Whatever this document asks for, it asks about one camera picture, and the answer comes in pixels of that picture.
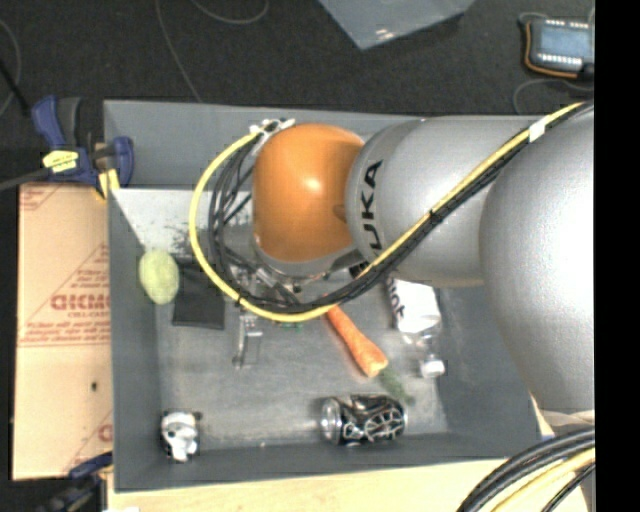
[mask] gray box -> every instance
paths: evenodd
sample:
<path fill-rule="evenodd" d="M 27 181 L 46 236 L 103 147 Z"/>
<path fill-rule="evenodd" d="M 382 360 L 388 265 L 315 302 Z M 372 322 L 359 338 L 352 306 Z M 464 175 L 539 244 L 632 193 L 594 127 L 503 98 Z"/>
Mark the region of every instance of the gray box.
<path fill-rule="evenodd" d="M 345 305 L 387 353 L 416 403 L 403 436 L 344 448 L 319 433 L 322 399 L 384 390 L 359 374 L 324 319 L 299 329 L 261 320 L 258 362 L 238 371 L 231 363 L 238 329 L 233 304 L 227 303 L 224 331 L 175 327 L 173 306 L 153 305 L 138 284 L 146 249 L 185 250 L 193 185 L 250 124 L 295 117 L 365 135 L 406 117 L 136 101 L 106 102 L 104 112 L 106 138 L 132 137 L 136 155 L 133 182 L 109 201 L 117 490 L 505 457 L 539 440 L 529 395 L 482 287 L 439 291 L 439 349 L 448 372 L 438 380 L 420 377 L 415 352 L 392 326 L 383 288 Z M 186 464 L 167 459 L 160 445 L 161 413 L 172 408 L 203 415 L 201 451 Z"/>

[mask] black floor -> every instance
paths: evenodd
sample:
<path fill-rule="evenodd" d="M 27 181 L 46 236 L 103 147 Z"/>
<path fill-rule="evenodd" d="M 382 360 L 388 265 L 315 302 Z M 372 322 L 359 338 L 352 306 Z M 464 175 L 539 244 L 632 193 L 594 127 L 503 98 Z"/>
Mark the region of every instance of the black floor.
<path fill-rule="evenodd" d="M 19 87 L 29 103 L 48 94 L 85 98 L 80 131 L 102 135 L 105 98 L 196 101 L 167 47 L 204 102 L 357 112 L 513 114 L 512 96 L 540 78 L 522 64 L 517 19 L 532 10 L 586 19 L 593 0 L 477 0 L 459 19 L 361 51 L 316 0 L 270 0 L 250 25 L 205 16 L 188 0 L 3 0 L 0 21 L 21 50 Z M 248 16 L 264 0 L 200 0 L 227 16 Z M 11 39 L 0 24 L 0 58 L 13 73 Z M 0 109 L 9 89 L 0 77 Z M 525 113 L 556 109 L 585 93 L 535 84 Z M 38 165 L 42 141 L 14 102 L 0 116 L 0 181 Z M 15 338 L 15 192 L 0 193 L 0 510 L 32 510 L 61 482 L 11 484 L 10 418 Z"/>

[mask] metal part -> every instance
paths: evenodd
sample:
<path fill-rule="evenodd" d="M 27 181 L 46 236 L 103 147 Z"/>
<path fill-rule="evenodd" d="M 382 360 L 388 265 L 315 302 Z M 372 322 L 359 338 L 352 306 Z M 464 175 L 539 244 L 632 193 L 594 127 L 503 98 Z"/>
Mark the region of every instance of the metal part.
<path fill-rule="evenodd" d="M 594 111 L 528 145 L 480 224 L 492 311 L 543 410 L 594 409 Z"/>
<path fill-rule="evenodd" d="M 364 258 L 373 261 L 531 120 L 442 117 L 410 121 L 372 137 L 354 163 L 345 192 L 349 230 Z M 394 277 L 436 288 L 482 284 L 478 230 L 488 190 L 436 227 Z"/>
<path fill-rule="evenodd" d="M 177 462 L 187 462 L 198 451 L 197 414 L 188 411 L 165 411 L 160 423 L 164 448 Z"/>
<path fill-rule="evenodd" d="M 258 317 L 249 311 L 242 311 L 238 322 L 238 347 L 231 362 L 238 370 L 258 363 L 259 344 L 262 330 L 257 326 Z"/>
<path fill-rule="evenodd" d="M 351 395 L 351 403 L 331 397 L 322 405 L 320 427 L 333 444 L 390 441 L 404 432 L 406 424 L 402 405 L 386 395 Z"/>

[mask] green ball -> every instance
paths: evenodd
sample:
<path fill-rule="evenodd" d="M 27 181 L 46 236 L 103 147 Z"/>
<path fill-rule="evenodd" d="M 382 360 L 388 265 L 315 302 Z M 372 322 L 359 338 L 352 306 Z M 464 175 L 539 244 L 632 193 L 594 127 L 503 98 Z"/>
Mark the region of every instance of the green ball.
<path fill-rule="evenodd" d="M 171 302 L 178 293 L 180 272 L 173 256 L 154 249 L 144 253 L 138 264 L 140 284 L 156 304 Z"/>

